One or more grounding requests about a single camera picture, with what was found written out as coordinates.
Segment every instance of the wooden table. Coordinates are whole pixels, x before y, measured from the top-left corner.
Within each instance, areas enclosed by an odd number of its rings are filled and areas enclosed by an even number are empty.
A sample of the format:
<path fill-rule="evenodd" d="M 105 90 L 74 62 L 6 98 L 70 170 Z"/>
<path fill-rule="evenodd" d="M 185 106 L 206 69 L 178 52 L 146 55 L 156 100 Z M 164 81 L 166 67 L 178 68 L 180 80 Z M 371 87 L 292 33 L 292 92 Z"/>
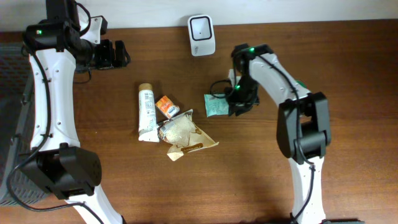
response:
<path fill-rule="evenodd" d="M 216 53 L 198 58 L 190 55 L 186 27 L 117 29 L 105 37 L 123 40 L 132 62 L 94 71 L 89 84 L 74 87 L 75 122 L 81 146 L 101 159 L 106 195 L 128 223 L 289 217 L 292 175 L 275 139 L 277 108 L 266 92 L 242 116 L 206 117 L 203 94 L 227 76 L 231 51 L 245 42 L 269 44 L 293 77 L 329 99 L 326 216 L 397 223 L 397 20 L 216 26 Z M 194 122 L 220 145 L 172 162 L 169 144 L 139 142 L 137 91 L 144 82 L 153 84 L 157 98 L 167 95 L 182 111 L 194 109 Z M 49 197 L 35 206 L 60 203 Z M 83 223 L 71 208 L 0 208 L 0 216 L 1 223 Z"/>

